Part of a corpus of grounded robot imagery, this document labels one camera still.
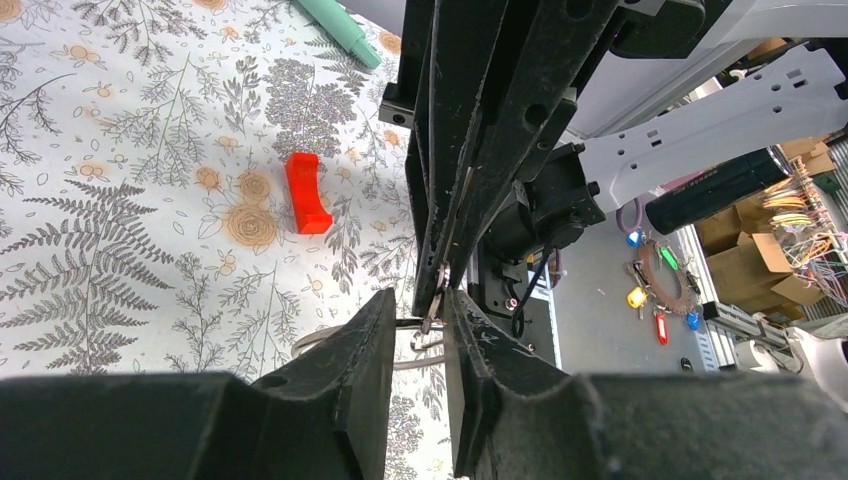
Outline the silver keyring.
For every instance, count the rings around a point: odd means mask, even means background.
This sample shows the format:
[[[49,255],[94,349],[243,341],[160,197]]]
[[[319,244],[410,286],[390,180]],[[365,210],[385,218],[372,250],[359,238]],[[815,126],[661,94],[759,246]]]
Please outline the silver keyring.
[[[416,318],[399,318],[396,320],[395,329],[399,331],[413,331],[413,337],[410,341],[410,348],[415,353],[427,352],[428,350],[443,345],[443,339],[421,342],[422,339],[427,339],[432,332],[441,332],[444,328],[444,322],[439,316],[439,309],[445,288],[450,280],[450,268],[446,263],[443,263],[439,268],[437,275],[436,295],[433,298],[429,307],[428,313],[423,319]],[[298,339],[291,347],[290,355],[292,359],[299,357],[308,350],[316,347],[318,344],[328,339],[336,332],[343,328],[342,325],[331,326],[316,330],[313,333],[307,334]],[[395,371],[423,369],[444,362],[444,356],[426,357],[416,360],[395,362],[393,369]]]

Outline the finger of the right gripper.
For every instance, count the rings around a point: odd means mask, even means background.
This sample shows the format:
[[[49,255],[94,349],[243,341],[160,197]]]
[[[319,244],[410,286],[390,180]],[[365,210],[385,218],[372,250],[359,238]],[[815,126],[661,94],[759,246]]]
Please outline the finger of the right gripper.
[[[418,240],[412,311],[425,316],[442,287],[457,285],[485,221],[472,214],[469,181],[481,139],[484,87],[505,1],[410,1],[405,92],[414,101],[407,162]]]
[[[486,228],[566,90],[610,28],[614,1],[509,1],[484,87],[468,185]]]

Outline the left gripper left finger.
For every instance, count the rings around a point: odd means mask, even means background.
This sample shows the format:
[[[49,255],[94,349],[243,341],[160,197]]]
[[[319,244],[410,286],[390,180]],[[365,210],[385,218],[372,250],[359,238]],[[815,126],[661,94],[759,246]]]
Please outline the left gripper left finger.
[[[1,384],[5,479],[379,479],[396,302],[253,383],[229,373],[41,376]]]

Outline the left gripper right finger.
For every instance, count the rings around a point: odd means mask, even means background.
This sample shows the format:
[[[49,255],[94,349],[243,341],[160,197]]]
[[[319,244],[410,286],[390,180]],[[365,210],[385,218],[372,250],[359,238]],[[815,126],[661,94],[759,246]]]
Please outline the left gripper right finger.
[[[470,479],[843,479],[847,416],[790,375],[569,375],[442,300],[453,470]]]

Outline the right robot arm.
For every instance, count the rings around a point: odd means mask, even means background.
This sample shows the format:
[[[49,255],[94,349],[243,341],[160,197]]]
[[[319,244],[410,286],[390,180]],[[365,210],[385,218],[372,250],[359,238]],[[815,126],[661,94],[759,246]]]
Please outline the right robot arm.
[[[562,242],[667,181],[847,123],[843,1],[410,1],[384,121],[410,131],[412,311],[457,286],[502,202]]]

